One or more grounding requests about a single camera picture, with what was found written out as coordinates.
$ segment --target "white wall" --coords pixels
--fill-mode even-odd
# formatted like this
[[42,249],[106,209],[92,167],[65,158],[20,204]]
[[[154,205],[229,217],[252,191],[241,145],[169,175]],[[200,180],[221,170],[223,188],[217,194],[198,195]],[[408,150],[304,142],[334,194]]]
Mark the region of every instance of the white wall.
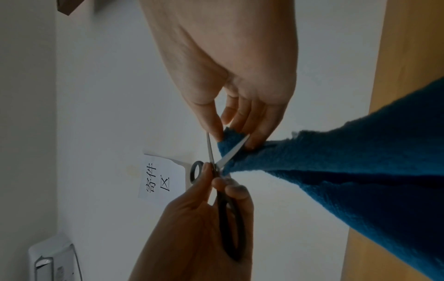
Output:
[[0,1],[0,280],[55,234],[55,1]]
[[[298,84],[273,139],[368,112],[384,9],[385,0],[296,1]],[[137,199],[140,155],[207,159],[204,133],[135,0],[97,13],[85,1],[56,21],[59,228],[76,245],[86,280],[125,280],[162,211]],[[233,177],[256,207],[253,279],[340,279],[346,225],[297,186],[260,172]]]

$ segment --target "hand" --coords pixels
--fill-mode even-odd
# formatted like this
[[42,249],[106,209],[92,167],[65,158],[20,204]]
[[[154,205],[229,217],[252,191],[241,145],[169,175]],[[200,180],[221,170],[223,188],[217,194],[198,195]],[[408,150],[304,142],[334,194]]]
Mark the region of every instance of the hand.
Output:
[[[211,185],[235,198],[242,213],[247,245],[238,262],[222,247],[217,206],[208,204]],[[244,186],[233,179],[213,179],[211,166],[206,163],[197,183],[165,208],[129,281],[250,280],[253,209],[250,194]]]
[[[292,0],[140,0],[174,83],[217,141],[222,124],[260,146],[281,122],[296,85]],[[225,88],[221,118],[214,103]]]

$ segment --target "blue towel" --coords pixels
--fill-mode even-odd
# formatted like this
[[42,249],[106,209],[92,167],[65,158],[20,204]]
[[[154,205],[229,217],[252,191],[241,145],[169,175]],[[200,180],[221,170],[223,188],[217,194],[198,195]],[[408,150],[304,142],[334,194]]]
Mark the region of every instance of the blue towel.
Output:
[[[242,135],[225,130],[225,155]],[[353,229],[444,280],[444,77],[328,131],[240,151],[224,174],[262,170],[297,184]]]

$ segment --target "white paper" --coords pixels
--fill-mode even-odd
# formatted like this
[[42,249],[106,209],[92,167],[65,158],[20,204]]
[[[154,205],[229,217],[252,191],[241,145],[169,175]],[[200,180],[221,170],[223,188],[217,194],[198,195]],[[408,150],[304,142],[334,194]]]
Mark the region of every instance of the white paper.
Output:
[[185,192],[185,168],[170,159],[143,155],[139,198],[166,207]]

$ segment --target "scissors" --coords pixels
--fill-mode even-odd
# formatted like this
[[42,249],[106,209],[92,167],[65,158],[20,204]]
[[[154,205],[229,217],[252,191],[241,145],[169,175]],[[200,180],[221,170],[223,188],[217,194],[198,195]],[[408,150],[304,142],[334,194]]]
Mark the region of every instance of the scissors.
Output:
[[[233,158],[234,155],[242,148],[244,143],[248,140],[249,136],[246,136],[243,140],[241,140],[235,147],[230,150],[229,153],[227,153],[224,157],[222,157],[221,160],[219,160],[217,163],[214,163],[213,158],[213,150],[211,149],[211,142],[210,142],[210,135],[207,133],[207,146],[208,146],[208,155],[210,157],[210,163],[212,166],[213,176],[219,177],[220,172],[222,171],[223,167],[228,163],[228,161]],[[202,167],[204,166],[204,163],[202,161],[196,161],[191,166],[190,171],[190,180],[191,183],[194,183],[197,178],[199,178],[200,174],[202,173]],[[196,168],[199,167],[199,174],[197,178],[195,177],[195,171]],[[222,235],[222,245],[225,250],[225,252],[235,261],[238,261],[242,258],[244,251],[245,251],[245,245],[247,242],[247,237],[245,234],[245,225],[244,220],[242,218],[241,212],[239,210],[239,207],[237,205],[237,202],[235,199],[229,197],[223,192],[218,191],[217,192],[217,208],[219,211],[219,229],[221,231]],[[234,246],[233,242],[233,236],[231,233],[228,216],[227,216],[227,204],[231,208],[231,212],[234,215],[234,218],[236,220],[236,227],[237,227],[237,241],[238,245],[237,248]]]

